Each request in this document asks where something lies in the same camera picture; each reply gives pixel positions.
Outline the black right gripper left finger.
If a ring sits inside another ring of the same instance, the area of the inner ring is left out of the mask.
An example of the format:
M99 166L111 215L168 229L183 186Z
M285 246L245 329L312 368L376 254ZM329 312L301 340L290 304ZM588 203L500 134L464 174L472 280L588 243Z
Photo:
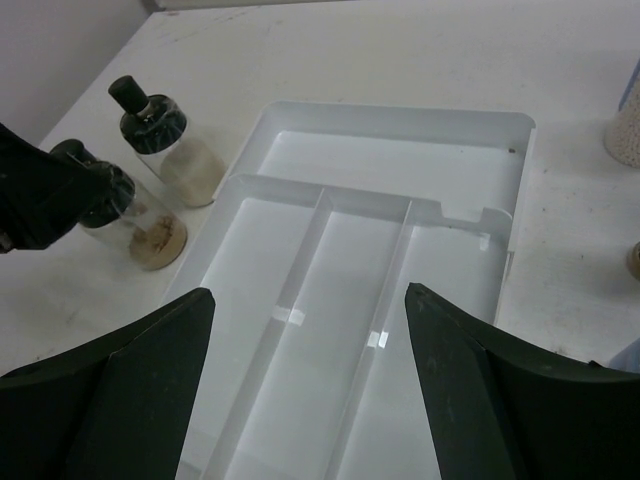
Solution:
M214 312L199 287L3 375L2 478L174 478Z

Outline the sugar jar with black cap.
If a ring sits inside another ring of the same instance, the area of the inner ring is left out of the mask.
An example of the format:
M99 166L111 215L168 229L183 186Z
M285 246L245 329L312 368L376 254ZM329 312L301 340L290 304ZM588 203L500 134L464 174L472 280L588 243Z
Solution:
M123 109L120 133L136 156L185 206L211 204L226 166L176 101L145 93L130 75L108 93Z

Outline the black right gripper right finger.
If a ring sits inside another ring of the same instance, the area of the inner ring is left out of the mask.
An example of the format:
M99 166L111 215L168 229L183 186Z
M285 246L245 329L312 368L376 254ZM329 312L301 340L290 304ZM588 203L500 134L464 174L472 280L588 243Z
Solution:
M412 283L405 310L445 479L635 479L639 377L530 344Z

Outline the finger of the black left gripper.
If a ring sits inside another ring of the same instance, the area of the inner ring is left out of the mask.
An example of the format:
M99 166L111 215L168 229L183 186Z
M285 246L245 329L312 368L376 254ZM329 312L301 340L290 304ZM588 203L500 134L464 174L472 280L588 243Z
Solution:
M1 252L44 250L69 233L110 181L1 127Z

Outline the white bead bottle silver lid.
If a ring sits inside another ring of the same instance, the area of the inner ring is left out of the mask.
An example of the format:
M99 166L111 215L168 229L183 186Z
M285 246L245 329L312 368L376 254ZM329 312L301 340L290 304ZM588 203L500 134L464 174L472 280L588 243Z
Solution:
M607 153L623 165L639 168L639 64L636 64L604 134Z

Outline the small black cap spice bottle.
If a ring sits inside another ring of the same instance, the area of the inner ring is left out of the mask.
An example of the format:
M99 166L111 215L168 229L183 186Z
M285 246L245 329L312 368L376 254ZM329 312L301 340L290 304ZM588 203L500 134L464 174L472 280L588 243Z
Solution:
M636 243L629 250L626 265L633 278L640 281L640 243Z

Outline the brown lump jar black cap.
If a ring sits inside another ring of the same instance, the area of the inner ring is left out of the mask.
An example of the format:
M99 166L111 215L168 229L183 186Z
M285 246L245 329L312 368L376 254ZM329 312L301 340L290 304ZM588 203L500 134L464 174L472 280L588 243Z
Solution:
M77 139L60 142L50 154L109 181L108 192L79 220L85 233L128 254L147 271L162 269L179 257L188 240L186 225L135 177L98 159Z

